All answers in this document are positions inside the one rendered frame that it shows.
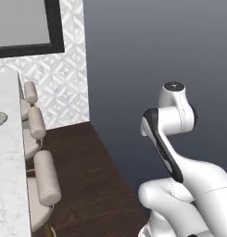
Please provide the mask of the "beige bar stool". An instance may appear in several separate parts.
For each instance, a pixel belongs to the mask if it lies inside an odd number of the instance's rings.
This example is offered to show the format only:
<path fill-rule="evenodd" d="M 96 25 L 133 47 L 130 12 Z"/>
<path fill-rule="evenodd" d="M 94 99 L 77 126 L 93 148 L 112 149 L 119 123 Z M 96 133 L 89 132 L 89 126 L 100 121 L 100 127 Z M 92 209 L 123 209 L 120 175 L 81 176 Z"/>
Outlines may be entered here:
<path fill-rule="evenodd" d="M 23 130 L 24 156 L 31 159 L 43 146 L 46 129 L 42 111 L 37 106 L 32 106 L 28 112 L 29 128 Z"/>
<path fill-rule="evenodd" d="M 24 83 L 24 98 L 20 100 L 21 118 L 28 119 L 29 109 L 38 101 L 38 94 L 32 81 Z"/>
<path fill-rule="evenodd" d="M 49 219 L 62 193 L 52 154 L 39 151 L 33 157 L 34 169 L 27 171 L 27 185 L 32 233 L 44 228 L 46 237 L 57 237 Z"/>

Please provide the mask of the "grey plate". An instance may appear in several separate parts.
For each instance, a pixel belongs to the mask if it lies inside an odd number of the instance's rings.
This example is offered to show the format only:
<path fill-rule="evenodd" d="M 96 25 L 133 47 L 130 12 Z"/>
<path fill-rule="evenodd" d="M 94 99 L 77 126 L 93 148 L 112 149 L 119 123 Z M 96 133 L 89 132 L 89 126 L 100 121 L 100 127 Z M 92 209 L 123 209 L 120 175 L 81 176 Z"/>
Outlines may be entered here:
<path fill-rule="evenodd" d="M 4 112 L 0 113 L 0 126 L 3 125 L 8 119 L 8 115 Z"/>

